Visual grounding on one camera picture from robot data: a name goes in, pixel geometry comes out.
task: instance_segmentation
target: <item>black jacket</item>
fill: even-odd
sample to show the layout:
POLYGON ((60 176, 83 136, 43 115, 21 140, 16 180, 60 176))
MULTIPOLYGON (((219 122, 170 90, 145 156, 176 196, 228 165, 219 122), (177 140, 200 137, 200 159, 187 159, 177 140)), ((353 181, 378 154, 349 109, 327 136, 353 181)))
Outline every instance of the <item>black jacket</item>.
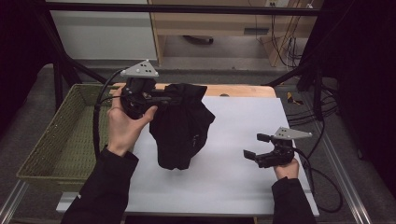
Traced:
MULTIPOLYGON (((137 163, 138 158, 130 152, 122 158, 102 150, 87 182, 64 213, 62 223, 120 224, 137 163)), ((285 177, 276 181, 272 189, 273 223, 316 223, 298 179, 285 177)))

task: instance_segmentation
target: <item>white wall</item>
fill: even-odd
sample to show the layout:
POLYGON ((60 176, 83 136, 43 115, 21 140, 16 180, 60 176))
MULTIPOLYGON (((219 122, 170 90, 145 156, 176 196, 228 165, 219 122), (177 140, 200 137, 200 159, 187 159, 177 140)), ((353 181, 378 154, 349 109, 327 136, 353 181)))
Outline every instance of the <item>white wall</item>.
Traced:
MULTIPOLYGON (((48 2, 146 4, 147 0, 48 2)), ((84 60, 157 60, 148 13, 51 11, 66 52, 84 60)))

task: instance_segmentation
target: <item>mounting plate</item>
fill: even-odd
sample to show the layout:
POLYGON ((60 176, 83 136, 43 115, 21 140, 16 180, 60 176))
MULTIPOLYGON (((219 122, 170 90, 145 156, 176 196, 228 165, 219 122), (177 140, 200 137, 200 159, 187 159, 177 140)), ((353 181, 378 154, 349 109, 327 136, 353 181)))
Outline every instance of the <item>mounting plate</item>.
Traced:
POLYGON ((299 139, 299 138, 306 138, 306 137, 312 137, 312 133, 305 133, 305 132, 288 129, 288 128, 284 128, 284 127, 280 127, 274 135, 274 138, 285 139, 285 140, 299 139))
POLYGON ((149 60, 138 63, 130 68, 121 71, 122 77, 158 77, 158 72, 151 65, 149 60))

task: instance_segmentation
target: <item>white table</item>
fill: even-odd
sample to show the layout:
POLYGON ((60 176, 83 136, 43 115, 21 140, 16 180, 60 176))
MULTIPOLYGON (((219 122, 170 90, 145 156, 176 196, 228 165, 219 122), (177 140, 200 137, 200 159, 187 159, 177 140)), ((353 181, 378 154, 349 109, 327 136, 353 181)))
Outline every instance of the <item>white table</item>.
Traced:
MULTIPOLYGON (((162 216, 272 215, 272 168, 260 169, 243 156, 273 150, 271 143, 256 140, 257 133, 274 134, 289 127, 277 98, 206 96, 206 107, 216 116, 205 147, 191 160, 188 170, 165 170, 157 163, 157 146, 147 126, 135 145, 139 158, 131 179, 125 213, 162 216)), ((315 216, 318 209, 303 169, 299 178, 315 216)), ((76 197, 65 192, 57 211, 64 212, 76 197)))

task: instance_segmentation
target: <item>human hand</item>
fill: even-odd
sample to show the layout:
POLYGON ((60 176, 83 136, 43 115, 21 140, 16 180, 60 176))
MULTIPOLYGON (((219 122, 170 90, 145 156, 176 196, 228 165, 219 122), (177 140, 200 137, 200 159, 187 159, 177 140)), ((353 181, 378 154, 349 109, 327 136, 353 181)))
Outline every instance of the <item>human hand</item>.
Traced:
MULTIPOLYGON (((120 96, 121 88, 113 96, 120 96)), ((108 146, 112 153, 123 157, 134 146, 142 129, 154 118, 157 106, 150 107, 140 119, 131 119, 123 111, 120 97, 113 98, 112 106, 107 111, 108 146)))
POLYGON ((288 179, 298 178, 299 163, 293 159, 289 164, 274 166, 274 171, 277 179, 282 179, 285 176, 288 179))

